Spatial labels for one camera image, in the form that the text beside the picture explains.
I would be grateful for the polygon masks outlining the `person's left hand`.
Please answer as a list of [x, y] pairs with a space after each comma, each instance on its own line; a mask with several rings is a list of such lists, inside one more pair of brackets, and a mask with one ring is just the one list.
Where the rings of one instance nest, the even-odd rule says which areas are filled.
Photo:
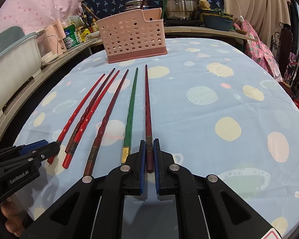
[[25, 231], [23, 226], [24, 221], [24, 212], [18, 209], [17, 204], [14, 202], [13, 197], [7, 198], [0, 205], [1, 212], [3, 216], [6, 217], [7, 221], [5, 222], [5, 227], [8, 232], [14, 236], [20, 237], [21, 234]]

